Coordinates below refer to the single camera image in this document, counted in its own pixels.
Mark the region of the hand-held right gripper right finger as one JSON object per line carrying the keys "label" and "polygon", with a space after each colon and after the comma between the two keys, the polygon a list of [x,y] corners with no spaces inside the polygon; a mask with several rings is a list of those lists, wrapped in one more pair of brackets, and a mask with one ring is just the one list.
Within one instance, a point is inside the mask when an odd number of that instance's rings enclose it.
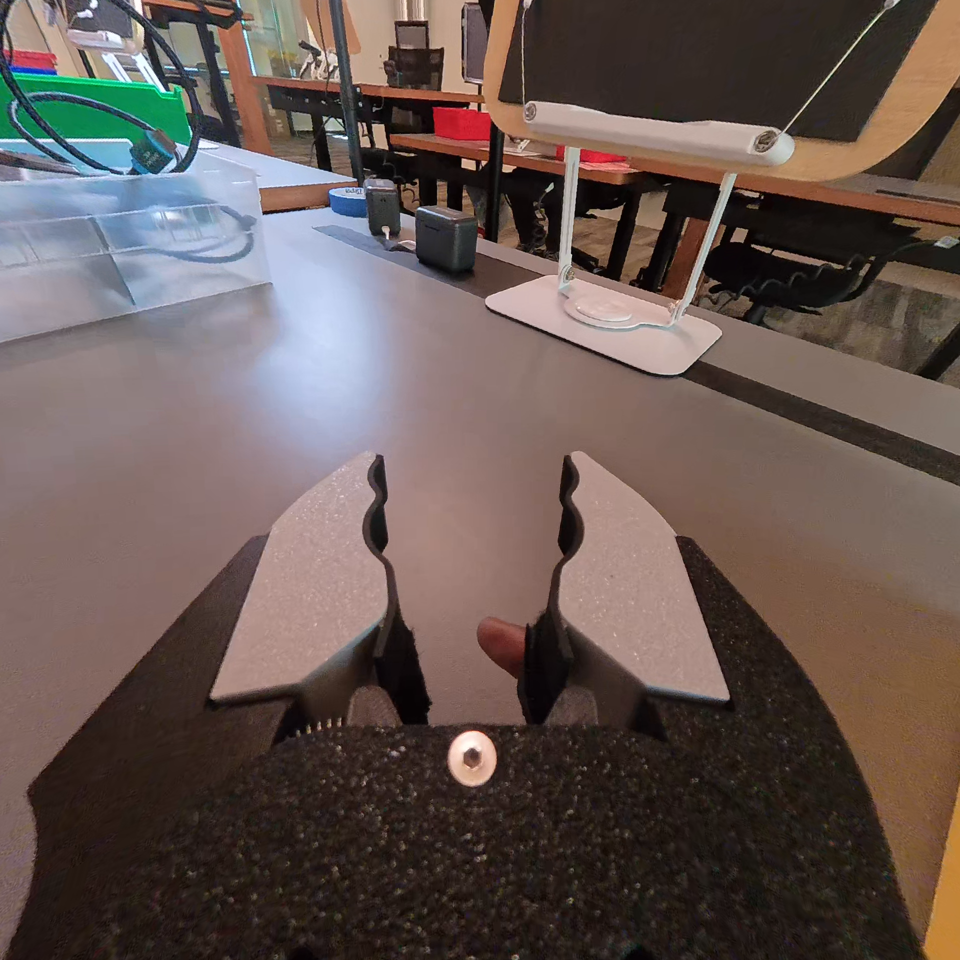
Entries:
{"label": "hand-held right gripper right finger", "polygon": [[674,529],[582,451],[564,456],[558,499],[560,559],[517,682],[525,720],[660,726],[661,700],[731,708]]}

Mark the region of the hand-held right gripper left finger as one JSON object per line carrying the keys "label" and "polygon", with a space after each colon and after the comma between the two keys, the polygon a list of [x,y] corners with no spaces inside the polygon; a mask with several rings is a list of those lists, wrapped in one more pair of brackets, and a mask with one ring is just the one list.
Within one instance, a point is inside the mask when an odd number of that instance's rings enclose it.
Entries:
{"label": "hand-held right gripper left finger", "polygon": [[305,724],[348,718],[358,690],[380,690],[400,724],[431,709],[402,617],[389,542],[386,463],[358,454],[273,523],[219,672],[216,707],[288,700]]}

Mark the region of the clear plastic bin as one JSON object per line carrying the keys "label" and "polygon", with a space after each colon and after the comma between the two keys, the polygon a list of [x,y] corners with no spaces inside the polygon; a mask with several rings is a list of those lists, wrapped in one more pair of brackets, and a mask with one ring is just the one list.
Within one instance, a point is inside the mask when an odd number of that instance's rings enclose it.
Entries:
{"label": "clear plastic bin", "polygon": [[181,174],[2,182],[1,342],[271,281],[256,174],[202,150]]}

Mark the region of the yellow plastic bin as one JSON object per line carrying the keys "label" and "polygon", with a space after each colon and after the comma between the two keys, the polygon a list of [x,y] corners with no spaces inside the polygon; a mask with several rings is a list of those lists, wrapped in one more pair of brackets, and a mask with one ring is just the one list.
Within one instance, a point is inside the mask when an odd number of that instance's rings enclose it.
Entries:
{"label": "yellow plastic bin", "polygon": [[926,959],[959,958],[959,803],[953,811],[924,941]]}

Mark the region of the black braided cable green plugs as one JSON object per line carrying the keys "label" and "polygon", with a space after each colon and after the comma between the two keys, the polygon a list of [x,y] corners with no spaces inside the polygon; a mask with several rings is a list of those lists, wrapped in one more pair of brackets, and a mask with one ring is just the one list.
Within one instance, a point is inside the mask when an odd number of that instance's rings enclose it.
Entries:
{"label": "black braided cable green plugs", "polygon": [[[155,42],[155,45],[164,52],[164,54],[167,56],[167,58],[168,58],[169,61],[171,62],[171,65],[174,67],[174,71],[175,71],[176,76],[177,76],[177,78],[178,78],[178,80],[179,80],[179,84],[178,84],[178,85],[181,87],[181,89],[183,90],[183,92],[186,93],[187,99],[188,99],[188,102],[189,102],[191,108],[192,108],[195,112],[199,112],[199,111],[201,110],[201,104],[200,104],[200,101],[199,101],[198,96],[197,96],[197,93],[196,93],[196,82],[195,82],[192,78],[189,77],[189,75],[188,75],[188,73],[187,73],[187,71],[186,71],[186,67],[183,65],[183,63],[182,63],[181,60],[179,59],[176,51],[174,51],[173,48],[170,46],[170,44],[163,38],[160,29],[159,29],[154,23],[152,23],[152,22],[143,14],[143,12],[142,12],[142,5],[140,4],[140,2],[136,2],[136,3],[125,2],[125,1],[111,1],[111,2],[113,2],[114,4],[116,4],[116,6],[119,7],[120,9],[125,10],[125,11],[126,11],[128,14],[130,14],[133,18],[136,18],[137,20],[140,21],[140,23],[143,25],[143,28],[144,28],[144,30],[145,30],[146,37],[147,37],[148,39],[153,40],[153,41]],[[2,64],[1,64],[1,73],[2,73],[2,83],[3,83],[4,87],[6,88],[6,90],[9,92],[9,95],[10,95],[10,101],[9,101],[9,102],[12,101],[12,99],[13,99],[13,94],[27,93],[27,92],[25,92],[25,91],[23,91],[23,90],[21,89],[21,87],[19,86],[17,80],[14,78],[14,73],[13,73],[12,70],[10,69],[10,65],[13,64],[13,60],[12,60],[12,58],[13,58],[13,57],[12,57],[12,55],[13,55],[13,48],[10,47],[9,50],[8,50],[8,47],[9,47],[9,42],[8,42],[8,34],[9,34],[9,30],[8,30],[8,19],[9,19],[9,16],[10,16],[10,14],[11,14],[11,11],[13,10],[14,6],[15,6],[17,3],[18,3],[18,2],[1,1],[1,23],[2,23]],[[24,113],[24,114],[26,114],[26,116],[28,117],[28,119],[30,120],[30,122],[34,123],[34,122],[32,121],[32,119],[30,118],[30,116],[29,116],[24,110],[20,110],[19,114],[20,114],[21,112]],[[28,127],[27,127],[27,130],[28,130],[31,134],[33,134],[32,131],[31,131]],[[39,130],[40,130],[42,133],[51,135],[51,133],[48,133],[48,132],[44,131],[41,127],[39,127]],[[182,147],[182,145],[176,144],[176,149],[177,149],[177,153],[178,153],[179,160],[178,160],[178,161],[174,161],[173,163],[171,163],[170,167],[169,167],[165,172],[163,172],[163,173],[161,173],[161,174],[182,174],[182,173],[185,173],[185,172],[190,168],[190,166],[193,164],[193,162],[195,161],[195,159],[196,159],[196,157],[197,157],[199,148],[200,148],[201,133],[200,133],[197,129],[194,129],[193,127],[191,127],[191,130],[192,130],[192,136],[191,136],[191,139],[190,139],[190,142],[189,142],[188,145]],[[22,140],[22,141],[24,142],[24,144],[27,144],[27,145],[29,145],[30,147],[34,148],[34,150],[39,151],[39,154],[42,156],[40,150],[38,150],[37,148],[35,148],[35,147],[31,146],[29,143],[27,143],[27,142],[23,139],[21,133],[19,133],[19,132],[16,131],[16,130],[14,130],[14,131],[20,135],[20,140]],[[65,150],[63,150],[63,149],[60,148],[59,146],[55,145],[55,143],[54,143],[53,139],[51,138],[51,136],[50,136],[50,138],[48,138],[48,140],[52,141],[52,143],[48,142],[47,140],[43,140],[43,139],[41,139],[41,138],[38,138],[38,139],[41,140],[42,144],[44,144],[44,145],[46,145],[46,146],[48,146],[48,147],[53,148],[57,153],[63,154],[63,155],[66,154],[66,151],[65,151]],[[79,172],[81,175],[84,175],[84,176],[86,175],[85,170],[86,170],[87,168],[89,168],[89,169],[91,169],[91,170],[93,170],[93,171],[95,171],[95,172],[98,172],[98,173],[109,174],[109,173],[104,173],[104,172],[97,171],[97,170],[91,168],[90,166],[86,166],[86,165],[82,164],[82,163],[79,162],[78,160],[71,159],[70,162],[71,162],[72,166],[74,166],[74,167],[78,170],[78,172]],[[107,164],[107,163],[105,163],[105,162],[102,162],[102,161],[100,161],[100,162],[101,162],[102,164],[105,164],[105,165],[109,166],[109,167],[112,167],[112,166],[110,166],[109,164]],[[110,174],[110,175],[117,175],[117,176],[125,176],[125,175],[131,175],[131,176],[132,176],[132,175],[135,175],[135,174],[133,174],[132,171],[131,171],[131,166],[132,166],[132,162],[130,162],[130,166],[129,166],[129,168],[126,169],[126,170],[124,170],[124,169],[117,169],[117,170],[120,170],[121,174]]]}
{"label": "black braided cable green plugs", "polygon": [[[12,94],[12,99],[6,107],[6,115],[10,126],[22,135],[22,138],[30,146],[40,151],[42,156],[49,159],[50,162],[66,164],[71,167],[71,160],[78,161],[85,166],[89,166],[97,171],[108,174],[121,174],[120,170],[114,169],[93,157],[74,147],[70,141],[61,136],[53,126],[44,120],[37,110],[38,104],[56,103],[66,104],[79,108],[88,109],[102,114],[107,114],[120,119],[129,125],[135,126],[143,132],[143,136],[130,145],[130,171],[136,175],[159,175],[165,172],[173,162],[179,158],[177,144],[164,131],[157,127],[150,126],[147,122],[138,119],[137,116],[130,114],[109,103],[93,100],[78,94],[67,93],[57,90],[39,91],[35,93]],[[35,137],[19,119],[20,111],[24,111],[30,116],[31,121],[48,134],[66,154],[58,153],[53,148],[42,144],[42,140]]]}

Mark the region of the grey desk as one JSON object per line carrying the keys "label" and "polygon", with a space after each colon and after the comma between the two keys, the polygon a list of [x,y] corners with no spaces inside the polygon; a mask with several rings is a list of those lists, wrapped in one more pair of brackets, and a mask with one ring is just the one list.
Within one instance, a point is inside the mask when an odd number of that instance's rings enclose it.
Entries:
{"label": "grey desk", "polygon": [[474,632],[544,606],[581,450],[816,683],[924,935],[958,782],[958,390],[727,318],[701,366],[654,378],[332,222],[266,217],[268,286],[2,346],[2,950],[30,782],[249,538],[365,450],[434,722],[521,719]]}

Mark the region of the black office chair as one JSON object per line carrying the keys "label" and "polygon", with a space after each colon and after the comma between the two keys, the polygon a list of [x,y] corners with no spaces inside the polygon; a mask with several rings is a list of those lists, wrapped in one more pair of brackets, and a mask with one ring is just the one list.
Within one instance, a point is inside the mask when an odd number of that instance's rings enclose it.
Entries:
{"label": "black office chair", "polygon": [[426,20],[396,20],[395,44],[389,47],[383,69],[387,84],[394,89],[440,91],[443,85],[443,48],[429,42]]}
{"label": "black office chair", "polygon": [[772,307],[818,316],[823,307],[855,301],[896,255],[939,245],[930,240],[912,241],[879,255],[855,253],[838,265],[779,256],[774,247],[760,244],[762,238],[761,233],[749,231],[742,242],[723,239],[707,256],[702,270],[714,281],[710,294],[748,299],[750,309],[744,321],[759,327],[764,326],[766,312]]}

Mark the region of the small black charger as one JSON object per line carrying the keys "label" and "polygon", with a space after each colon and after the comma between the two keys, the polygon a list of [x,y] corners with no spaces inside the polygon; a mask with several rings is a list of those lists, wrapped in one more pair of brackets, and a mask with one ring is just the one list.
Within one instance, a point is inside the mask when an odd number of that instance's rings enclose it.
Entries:
{"label": "small black charger", "polygon": [[397,185],[390,178],[368,177],[363,189],[370,234],[379,239],[398,239],[402,231],[402,206]]}

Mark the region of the white table wooden edge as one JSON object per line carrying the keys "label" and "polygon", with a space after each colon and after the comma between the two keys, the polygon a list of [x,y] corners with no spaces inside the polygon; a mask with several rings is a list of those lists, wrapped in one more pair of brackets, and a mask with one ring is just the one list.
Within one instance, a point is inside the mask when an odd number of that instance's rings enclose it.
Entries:
{"label": "white table wooden edge", "polygon": [[202,139],[200,150],[220,160],[238,163],[256,175],[264,214],[318,210],[330,205],[330,191],[354,188],[351,177],[313,166]]}

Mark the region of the wooden table black legs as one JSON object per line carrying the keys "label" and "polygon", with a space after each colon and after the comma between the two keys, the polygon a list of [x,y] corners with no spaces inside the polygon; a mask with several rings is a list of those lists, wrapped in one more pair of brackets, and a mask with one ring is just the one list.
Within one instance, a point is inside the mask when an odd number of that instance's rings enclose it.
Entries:
{"label": "wooden table black legs", "polygon": [[[330,145],[325,121],[344,119],[340,83],[336,80],[311,80],[281,77],[254,77],[254,83],[267,91],[270,106],[284,114],[310,116],[314,155],[320,170],[332,172]],[[395,124],[396,112],[410,114],[416,132],[433,134],[433,111],[437,107],[463,110],[478,107],[479,94],[402,88],[375,83],[354,86],[354,106],[358,127],[371,134],[376,126],[383,128],[386,149],[393,149],[393,137],[406,134],[404,126]]]}
{"label": "wooden table black legs", "polygon": [[[402,152],[422,158],[421,175],[430,181],[448,183],[464,178],[468,171],[463,161],[492,165],[493,147],[482,141],[456,140],[433,133],[398,134],[392,145]],[[654,243],[647,267],[636,280],[641,289],[660,292],[665,282],[679,270],[692,268],[692,254],[683,253],[674,267],[677,250],[684,245],[682,235],[688,222],[706,222],[713,207],[706,205],[718,193],[722,174],[702,166],[677,161],[638,158],[610,163],[580,161],[581,181],[626,190],[630,197],[617,222],[606,267],[600,274],[620,282],[628,250],[637,223],[642,194],[663,189],[665,219]],[[865,214],[902,219],[941,228],[958,230],[958,189],[951,196],[946,187],[873,174],[857,174],[830,182],[807,182],[769,174],[737,174],[734,190],[742,195],[762,198],[784,197],[804,204],[816,204],[831,210],[859,210]]]}

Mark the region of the black pole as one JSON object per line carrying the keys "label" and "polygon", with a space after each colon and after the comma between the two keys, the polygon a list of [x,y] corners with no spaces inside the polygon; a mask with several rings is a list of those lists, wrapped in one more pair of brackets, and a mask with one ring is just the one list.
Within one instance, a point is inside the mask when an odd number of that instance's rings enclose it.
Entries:
{"label": "black pole", "polygon": [[351,172],[357,186],[363,188],[366,180],[359,137],[357,90],[353,80],[350,44],[342,1],[327,2],[331,28],[339,66],[342,122],[346,134]]}

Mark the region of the small framed screen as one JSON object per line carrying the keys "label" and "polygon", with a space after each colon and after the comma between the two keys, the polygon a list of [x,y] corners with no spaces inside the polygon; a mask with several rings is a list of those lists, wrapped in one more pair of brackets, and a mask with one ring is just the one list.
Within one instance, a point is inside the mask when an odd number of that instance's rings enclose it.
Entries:
{"label": "small framed screen", "polygon": [[461,8],[462,80],[477,87],[484,83],[489,30],[495,1],[464,2]]}

